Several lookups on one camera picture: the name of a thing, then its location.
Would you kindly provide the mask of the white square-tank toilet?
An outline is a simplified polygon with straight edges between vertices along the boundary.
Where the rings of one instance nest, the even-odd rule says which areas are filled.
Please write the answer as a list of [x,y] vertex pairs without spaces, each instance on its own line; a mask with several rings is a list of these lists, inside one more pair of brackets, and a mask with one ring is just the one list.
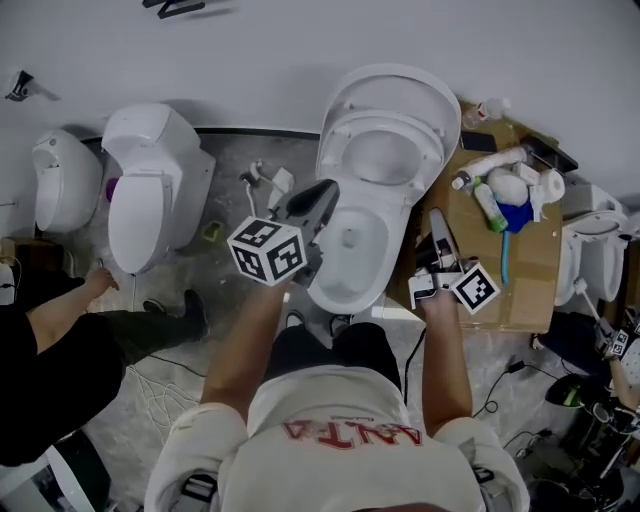
[[194,127],[165,103],[116,111],[102,137],[122,171],[108,213],[108,241],[119,268],[132,275],[188,245],[199,226],[216,159]]

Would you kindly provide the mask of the black wall paper holder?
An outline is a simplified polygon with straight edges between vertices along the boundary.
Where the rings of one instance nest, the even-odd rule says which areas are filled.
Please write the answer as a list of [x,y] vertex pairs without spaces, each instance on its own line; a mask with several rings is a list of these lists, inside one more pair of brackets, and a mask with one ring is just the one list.
[[35,95],[33,86],[34,77],[30,73],[20,70],[10,77],[3,96],[9,101],[22,102]]

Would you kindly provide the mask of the white angled-neck cleaner bottle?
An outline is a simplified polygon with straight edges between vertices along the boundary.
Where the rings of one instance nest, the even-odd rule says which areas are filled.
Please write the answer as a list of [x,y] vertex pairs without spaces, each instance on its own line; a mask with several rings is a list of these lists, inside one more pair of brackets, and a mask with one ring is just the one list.
[[454,190],[463,189],[472,184],[476,178],[485,176],[495,168],[525,162],[526,159],[527,151],[523,146],[512,147],[475,159],[458,169],[451,181],[451,186]]

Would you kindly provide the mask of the white shelf rack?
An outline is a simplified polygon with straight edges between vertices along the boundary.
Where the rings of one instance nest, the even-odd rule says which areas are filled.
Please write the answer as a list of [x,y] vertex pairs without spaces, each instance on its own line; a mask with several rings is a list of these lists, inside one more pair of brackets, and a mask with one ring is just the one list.
[[49,448],[35,462],[0,465],[0,512],[67,512],[50,462]]

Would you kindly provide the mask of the black wall shelf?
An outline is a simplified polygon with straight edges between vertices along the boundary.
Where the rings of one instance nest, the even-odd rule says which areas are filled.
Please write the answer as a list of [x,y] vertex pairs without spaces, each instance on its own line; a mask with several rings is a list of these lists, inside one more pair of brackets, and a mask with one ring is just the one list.
[[141,0],[145,9],[157,8],[160,20],[190,14],[205,8],[205,0]]

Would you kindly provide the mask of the large brown cardboard box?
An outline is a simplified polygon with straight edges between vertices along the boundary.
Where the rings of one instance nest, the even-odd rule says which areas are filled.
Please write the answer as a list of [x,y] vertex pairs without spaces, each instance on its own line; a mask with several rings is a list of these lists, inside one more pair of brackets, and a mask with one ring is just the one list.
[[539,223],[528,223],[510,237],[508,283],[501,280],[502,236],[490,231],[476,199],[451,187],[456,171],[482,156],[457,148],[449,163],[413,207],[397,263],[386,288],[386,296],[409,310],[408,279],[415,271],[416,237],[431,231],[428,212],[439,208],[456,239],[463,257],[477,257],[494,282],[499,295],[477,314],[459,308],[465,329],[540,332],[548,330],[560,263],[562,213],[558,202],[543,208]]

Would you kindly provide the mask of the white toilet brush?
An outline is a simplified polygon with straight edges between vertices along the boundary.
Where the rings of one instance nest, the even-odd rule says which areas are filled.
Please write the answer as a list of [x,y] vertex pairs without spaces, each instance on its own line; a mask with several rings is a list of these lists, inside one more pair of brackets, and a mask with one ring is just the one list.
[[598,314],[597,308],[594,306],[593,302],[589,298],[587,294],[587,284],[586,281],[582,277],[578,277],[573,282],[573,290],[574,293],[580,296],[586,303],[591,316],[594,318],[595,322],[600,325],[601,324],[601,316]]

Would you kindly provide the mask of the person's left forearm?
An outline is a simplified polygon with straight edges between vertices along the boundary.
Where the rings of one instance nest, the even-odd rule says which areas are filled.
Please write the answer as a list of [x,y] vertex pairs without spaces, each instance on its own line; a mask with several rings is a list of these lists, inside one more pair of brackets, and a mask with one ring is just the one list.
[[224,416],[246,421],[266,374],[289,283],[255,287],[227,337],[213,355],[201,402],[221,407],[212,432],[222,435]]

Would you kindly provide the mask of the person's right forearm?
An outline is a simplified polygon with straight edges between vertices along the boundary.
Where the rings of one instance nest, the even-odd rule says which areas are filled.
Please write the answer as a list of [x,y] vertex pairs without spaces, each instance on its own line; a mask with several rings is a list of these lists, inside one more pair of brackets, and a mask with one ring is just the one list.
[[458,305],[452,292],[440,291],[421,301],[425,313],[422,413],[427,434],[470,417],[473,399],[465,360]]

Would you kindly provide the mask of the black smartphone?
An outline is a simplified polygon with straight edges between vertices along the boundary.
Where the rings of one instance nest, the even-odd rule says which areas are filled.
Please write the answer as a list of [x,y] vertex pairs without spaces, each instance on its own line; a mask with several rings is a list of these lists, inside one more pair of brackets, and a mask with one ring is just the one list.
[[482,153],[496,153],[498,151],[496,139],[492,134],[474,131],[460,133],[460,146],[466,151]]

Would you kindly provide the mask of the person's black shorts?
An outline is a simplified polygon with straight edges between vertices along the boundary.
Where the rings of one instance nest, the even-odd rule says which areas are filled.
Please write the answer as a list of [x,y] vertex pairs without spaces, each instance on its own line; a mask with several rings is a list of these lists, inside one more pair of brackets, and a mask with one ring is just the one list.
[[396,357],[384,329],[374,323],[349,325],[326,347],[302,325],[287,327],[276,337],[263,382],[320,366],[366,368],[401,389]]

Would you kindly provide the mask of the black white curved panel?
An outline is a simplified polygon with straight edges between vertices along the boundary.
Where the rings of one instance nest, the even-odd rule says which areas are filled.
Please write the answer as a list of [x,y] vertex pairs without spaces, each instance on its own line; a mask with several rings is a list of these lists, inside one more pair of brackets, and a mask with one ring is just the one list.
[[45,456],[64,498],[75,512],[106,512],[111,478],[83,430],[54,443]]

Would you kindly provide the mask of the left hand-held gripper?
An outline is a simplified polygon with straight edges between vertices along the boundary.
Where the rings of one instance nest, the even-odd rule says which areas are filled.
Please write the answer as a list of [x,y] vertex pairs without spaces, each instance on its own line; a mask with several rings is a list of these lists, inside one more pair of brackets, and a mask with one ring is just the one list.
[[247,217],[227,238],[238,272],[267,286],[288,279],[311,285],[323,261],[315,239],[339,197],[338,183],[324,179],[292,196],[286,212],[278,209],[267,218]]

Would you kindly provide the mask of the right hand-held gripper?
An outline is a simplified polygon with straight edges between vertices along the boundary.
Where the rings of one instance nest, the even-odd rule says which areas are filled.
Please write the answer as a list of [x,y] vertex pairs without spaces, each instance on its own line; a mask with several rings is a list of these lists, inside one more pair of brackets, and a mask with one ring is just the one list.
[[408,280],[411,309],[439,291],[452,292],[469,314],[492,302],[500,287],[477,257],[460,258],[455,238],[439,208],[429,212],[432,239],[415,248],[416,271]]

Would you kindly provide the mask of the white plastic bag bundle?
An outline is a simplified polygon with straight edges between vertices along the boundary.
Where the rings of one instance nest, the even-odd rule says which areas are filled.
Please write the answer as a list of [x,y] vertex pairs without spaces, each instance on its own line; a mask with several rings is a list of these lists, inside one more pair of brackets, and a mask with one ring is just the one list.
[[486,183],[498,203],[520,207],[529,200],[527,183],[507,169],[493,169],[487,175]]

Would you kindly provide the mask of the person's white printed t-shirt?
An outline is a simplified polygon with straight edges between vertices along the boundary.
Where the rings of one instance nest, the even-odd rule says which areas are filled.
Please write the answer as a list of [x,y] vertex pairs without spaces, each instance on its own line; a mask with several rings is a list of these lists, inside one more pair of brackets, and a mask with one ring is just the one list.
[[495,432],[474,418],[434,437],[411,426],[399,389],[366,368],[299,370],[262,384],[246,421],[202,404],[173,424],[146,512],[171,512],[210,478],[208,512],[357,512],[411,503],[446,512],[528,512],[530,497]]

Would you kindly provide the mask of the black equipment pile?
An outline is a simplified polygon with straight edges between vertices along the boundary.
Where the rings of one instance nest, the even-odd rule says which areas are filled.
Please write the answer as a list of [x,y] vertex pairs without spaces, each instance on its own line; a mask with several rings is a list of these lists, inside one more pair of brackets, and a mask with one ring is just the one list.
[[614,512],[624,495],[618,460],[640,416],[585,375],[560,378],[545,400],[575,416],[564,434],[538,434],[517,456],[529,512]]

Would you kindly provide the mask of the white toilet seat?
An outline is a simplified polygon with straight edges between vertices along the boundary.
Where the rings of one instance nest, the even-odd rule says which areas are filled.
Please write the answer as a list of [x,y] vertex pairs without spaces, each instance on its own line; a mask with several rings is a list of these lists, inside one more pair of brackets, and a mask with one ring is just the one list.
[[358,195],[414,205],[445,165],[440,137],[427,124],[382,110],[340,117],[322,139],[316,174],[336,181],[349,203]]

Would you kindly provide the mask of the white rounded toilet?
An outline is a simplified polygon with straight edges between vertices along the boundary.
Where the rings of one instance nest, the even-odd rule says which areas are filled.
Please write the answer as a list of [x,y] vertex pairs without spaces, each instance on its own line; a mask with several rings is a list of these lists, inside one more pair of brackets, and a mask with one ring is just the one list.
[[39,230],[67,233],[91,219],[98,203],[103,167],[71,133],[54,129],[32,148],[37,177],[35,222]]

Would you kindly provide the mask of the blue cloth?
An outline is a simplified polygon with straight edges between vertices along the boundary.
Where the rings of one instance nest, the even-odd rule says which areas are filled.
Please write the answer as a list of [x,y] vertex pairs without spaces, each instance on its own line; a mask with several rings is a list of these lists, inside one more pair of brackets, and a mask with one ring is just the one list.
[[519,233],[534,218],[530,201],[520,206],[498,203],[498,207],[507,221],[506,231],[513,234]]

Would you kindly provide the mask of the white toilet lid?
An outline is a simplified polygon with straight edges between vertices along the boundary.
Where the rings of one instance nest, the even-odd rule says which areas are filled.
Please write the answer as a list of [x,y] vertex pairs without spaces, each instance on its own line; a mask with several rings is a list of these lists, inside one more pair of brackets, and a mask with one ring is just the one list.
[[365,110],[404,114],[427,124],[443,143],[444,168],[456,150],[461,133],[459,101],[442,80],[427,71],[401,64],[373,64],[344,76],[327,107],[320,145],[340,117]]

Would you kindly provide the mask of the white paper sheet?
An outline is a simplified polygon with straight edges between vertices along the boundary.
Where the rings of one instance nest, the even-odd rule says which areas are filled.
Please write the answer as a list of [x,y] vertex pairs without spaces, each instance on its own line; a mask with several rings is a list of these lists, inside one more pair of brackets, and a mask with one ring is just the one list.
[[295,187],[295,177],[284,167],[280,167],[271,180],[272,192],[269,196],[267,208],[272,210],[280,199]]

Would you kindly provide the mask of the white toilet paper roll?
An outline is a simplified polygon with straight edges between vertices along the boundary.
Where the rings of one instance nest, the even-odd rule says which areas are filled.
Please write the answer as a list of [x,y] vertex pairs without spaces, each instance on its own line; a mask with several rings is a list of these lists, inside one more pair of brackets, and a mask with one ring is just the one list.
[[565,194],[563,175],[554,168],[540,174],[540,186],[543,189],[545,204],[555,203]]

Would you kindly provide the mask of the clear plastic water bottle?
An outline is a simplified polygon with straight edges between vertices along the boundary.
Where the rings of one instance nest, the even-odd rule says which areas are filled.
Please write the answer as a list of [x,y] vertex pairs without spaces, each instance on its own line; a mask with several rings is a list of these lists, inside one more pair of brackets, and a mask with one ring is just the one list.
[[508,98],[490,98],[468,108],[462,116],[462,126],[474,130],[480,125],[500,120],[511,108]]

